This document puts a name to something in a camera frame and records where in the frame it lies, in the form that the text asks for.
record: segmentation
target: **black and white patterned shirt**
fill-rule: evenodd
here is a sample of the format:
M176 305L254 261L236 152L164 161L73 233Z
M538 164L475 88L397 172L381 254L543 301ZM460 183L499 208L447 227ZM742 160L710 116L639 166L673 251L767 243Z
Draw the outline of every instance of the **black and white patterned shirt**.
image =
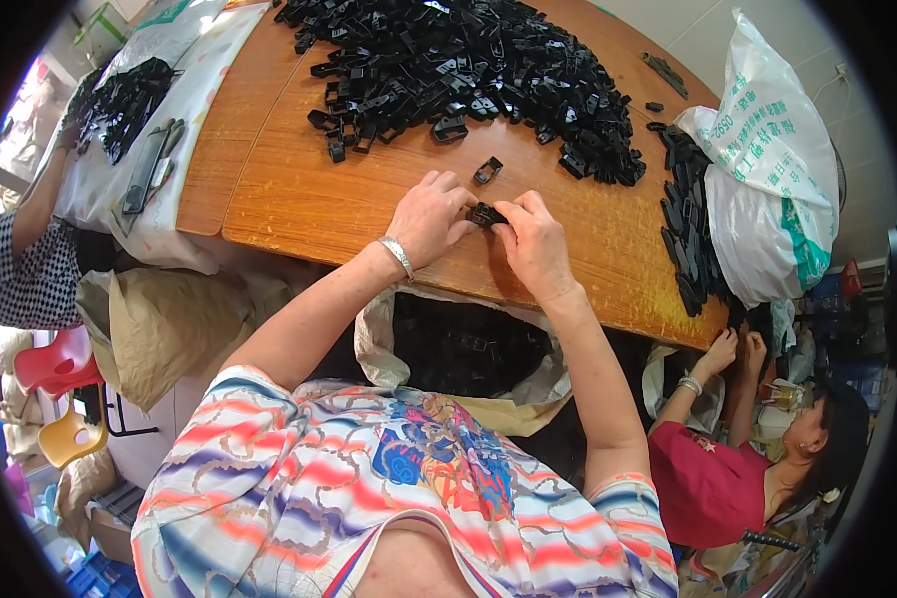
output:
M0 214L0 325L22 330L64 330L82 324L76 312L79 230L52 217L34 245L13 259L11 234L17 210Z

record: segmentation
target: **bangle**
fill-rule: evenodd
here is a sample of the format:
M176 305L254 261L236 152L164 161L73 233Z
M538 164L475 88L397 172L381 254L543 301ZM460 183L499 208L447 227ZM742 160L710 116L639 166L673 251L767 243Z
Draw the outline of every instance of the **bangle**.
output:
M701 384L691 376L682 376L681 380L678 380L678 386L691 389L694 396L701 396Z
M383 236L379 239L379 242L385 246L385 249L392 252L392 255L395 256L395 258L399 260L399 263L402 264L402 267L406 269L408 281L415 281L415 273L412 270L412 264L409 263L406 252L402 249L402 245L399 244L399 241L395 240L391 236Z

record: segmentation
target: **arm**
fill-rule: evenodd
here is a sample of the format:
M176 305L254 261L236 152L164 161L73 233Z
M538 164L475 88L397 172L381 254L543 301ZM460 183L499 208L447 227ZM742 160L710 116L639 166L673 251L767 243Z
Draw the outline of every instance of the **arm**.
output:
M691 377L701 385L701 388L704 388L704 385L708 383L712 376L719 373L735 360L737 348L738 334L734 329L725 330L718 337L718 340L711 345L708 352L701 359L697 360L697 364L691 370ZM696 398L697 395L694 394L692 389L682 386L674 389L674 393L671 394L668 403L658 413L658 417L654 420L654 424L651 425L651 429L647 431L647 435L650 437L658 429L658 426L665 422L683 424L688 418L688 413L691 412L691 407L694 405L694 399Z
M67 152L75 146L77 133L75 126L60 132L56 145L50 150L47 164L20 200L10 235L10 246L15 259L19 259L27 247L36 243L47 232L49 219L56 207L56 198L60 194L60 185L63 185Z
M741 393L735 415L728 428L728 446L738 448L751 439L751 419L753 418L753 402L757 396L757 377L764 363L767 347L757 332L749 332L745 338L744 373L737 386Z
M493 207L510 223L492 227L509 265L549 317L562 345L588 444L586 495L617 473L650 475L631 390L585 288L572 276L562 225L534 191Z
M399 203L386 235L399 241L414 268L435 261L472 222L454 222L475 197L452 172L430 172ZM401 262L373 241L358 256L317 281L264 323L229 356L230 365L251 365L284 389L295 389L326 356L349 322L373 297L406 275Z

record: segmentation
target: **floral tablecloth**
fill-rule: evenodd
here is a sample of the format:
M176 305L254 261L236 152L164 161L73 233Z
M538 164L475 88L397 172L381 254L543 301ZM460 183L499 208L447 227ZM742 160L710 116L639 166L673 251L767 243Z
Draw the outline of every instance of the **floral tablecloth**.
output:
M269 6L256 4L225 10L206 23L206 31L175 65L182 74L117 165L109 164L99 140L93 140L78 160L71 155L54 213L81 229L111 233L143 263L215 274L219 269L216 258L176 232L179 196L193 147L216 91ZM170 154L175 170L133 223L129 235L124 235L113 209L120 209L145 135L169 118L186 122L185 133Z

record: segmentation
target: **hand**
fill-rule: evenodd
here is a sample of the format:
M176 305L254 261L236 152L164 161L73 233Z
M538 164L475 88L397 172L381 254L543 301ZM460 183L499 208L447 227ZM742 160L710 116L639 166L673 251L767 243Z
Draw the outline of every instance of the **hand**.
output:
M474 222L455 220L462 208L477 203L474 195L459 186L454 172L432 170L396 206L385 234L399 241L408 262L418 270L478 228Z
M728 328L721 333L718 340L711 345L708 352L697 360L692 370L692 377L702 385L708 378L721 373L725 367L735 360L735 352L738 350L738 333L735 329Z
M491 226L505 245L509 266L542 309L580 288L571 273L564 229L537 191L511 203L495 202L492 208L510 223Z
M767 346L758 332L749 332L744 339L744 371L749 376L757 377L764 365L764 356L767 355Z
M54 150L65 150L70 151L76 148L76 142L79 140L80 136L80 127L76 125L76 123L70 123L60 130L59 135L56 136L55 143L53 144Z

